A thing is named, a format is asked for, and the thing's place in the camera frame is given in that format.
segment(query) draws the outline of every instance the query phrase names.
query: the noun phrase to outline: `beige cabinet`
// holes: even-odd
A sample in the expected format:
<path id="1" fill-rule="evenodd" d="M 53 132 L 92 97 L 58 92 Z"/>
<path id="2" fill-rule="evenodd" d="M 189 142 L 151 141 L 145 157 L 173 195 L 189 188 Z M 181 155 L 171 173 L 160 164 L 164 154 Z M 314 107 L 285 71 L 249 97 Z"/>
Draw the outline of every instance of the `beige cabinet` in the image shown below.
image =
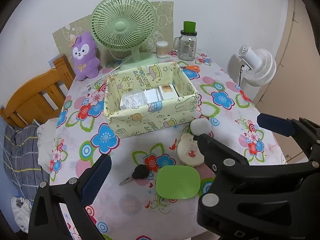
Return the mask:
<path id="1" fill-rule="evenodd" d="M 288 22 L 287 17 L 286 23 L 290 32 L 283 36 L 287 40 L 282 42 L 284 53 L 276 57 L 278 70 L 256 106 L 261 113 L 282 118 L 303 117 L 320 124 L 320 56 L 304 3 L 294 2 L 293 20 Z M 275 137 L 287 161 L 301 153 L 292 138 L 278 134 Z"/>

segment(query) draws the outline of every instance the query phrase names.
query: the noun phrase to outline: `green plastic lid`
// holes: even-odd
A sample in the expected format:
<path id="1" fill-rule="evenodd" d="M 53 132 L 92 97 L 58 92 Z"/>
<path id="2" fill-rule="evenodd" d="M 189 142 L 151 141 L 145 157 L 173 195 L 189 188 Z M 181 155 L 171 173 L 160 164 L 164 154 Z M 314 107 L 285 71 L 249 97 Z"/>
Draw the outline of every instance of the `green plastic lid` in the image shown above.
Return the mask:
<path id="1" fill-rule="evenodd" d="M 167 165 L 158 171 L 156 190 L 162 198 L 193 198 L 199 189 L 200 176 L 193 167 Z"/>
<path id="2" fill-rule="evenodd" d="M 183 22 L 183 31 L 185 33 L 194 33 L 196 31 L 196 23 L 195 22 Z"/>

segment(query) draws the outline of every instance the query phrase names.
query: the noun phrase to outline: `jar handle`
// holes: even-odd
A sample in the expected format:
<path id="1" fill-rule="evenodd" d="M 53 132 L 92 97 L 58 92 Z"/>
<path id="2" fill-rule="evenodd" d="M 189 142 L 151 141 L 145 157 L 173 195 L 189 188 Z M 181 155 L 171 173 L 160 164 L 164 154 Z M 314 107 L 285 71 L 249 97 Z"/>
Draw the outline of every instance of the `jar handle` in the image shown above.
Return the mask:
<path id="1" fill-rule="evenodd" d="M 178 51 L 180 50 L 180 44 L 177 45 L 177 41 L 180 43 L 180 37 L 176 37 L 173 40 L 173 50 Z"/>

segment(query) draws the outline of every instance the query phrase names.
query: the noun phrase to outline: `metal screw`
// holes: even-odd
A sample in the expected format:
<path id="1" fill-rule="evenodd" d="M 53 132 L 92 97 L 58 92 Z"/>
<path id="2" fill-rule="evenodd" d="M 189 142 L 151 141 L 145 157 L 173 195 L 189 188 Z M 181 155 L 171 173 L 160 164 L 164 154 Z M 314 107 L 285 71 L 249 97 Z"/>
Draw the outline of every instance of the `metal screw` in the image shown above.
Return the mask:
<path id="1" fill-rule="evenodd" d="M 206 207 L 214 207 L 216 204 L 219 203 L 219 197 L 217 194 L 208 193 L 202 197 L 201 202 Z"/>
<path id="2" fill-rule="evenodd" d="M 319 168 L 319 163 L 318 162 L 316 162 L 316 161 L 313 161 L 312 163 L 312 166 L 314 167 L 314 168 Z"/>
<path id="3" fill-rule="evenodd" d="M 47 183 L 45 181 L 41 182 L 39 185 L 39 187 L 45 187 L 45 186 L 47 186 Z"/>
<path id="4" fill-rule="evenodd" d="M 77 178 L 71 178 L 69 179 L 70 184 L 75 184 L 77 182 Z"/>
<path id="5" fill-rule="evenodd" d="M 223 161 L 223 164 L 226 165 L 226 166 L 228 166 L 228 167 L 231 167 L 231 166 L 235 165 L 236 162 L 235 162 L 234 159 L 225 159 L 225 160 Z"/>

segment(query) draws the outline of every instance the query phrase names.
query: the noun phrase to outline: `fan base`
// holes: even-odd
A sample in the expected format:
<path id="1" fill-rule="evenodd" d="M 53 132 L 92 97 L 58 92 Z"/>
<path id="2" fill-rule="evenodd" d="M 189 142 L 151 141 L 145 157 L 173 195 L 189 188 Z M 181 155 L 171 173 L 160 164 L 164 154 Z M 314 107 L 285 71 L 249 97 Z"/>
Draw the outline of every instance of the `fan base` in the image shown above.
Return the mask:
<path id="1" fill-rule="evenodd" d="M 121 65 L 120 70 L 126 70 L 130 68 L 158 64 L 158 63 L 159 61 L 158 61 L 158 58 L 156 57 L 156 54 L 152 54 L 148 52 L 140 52 L 139 61 L 134 62 L 133 58 L 130 58 L 125 63 L 123 63 L 123 65 Z"/>

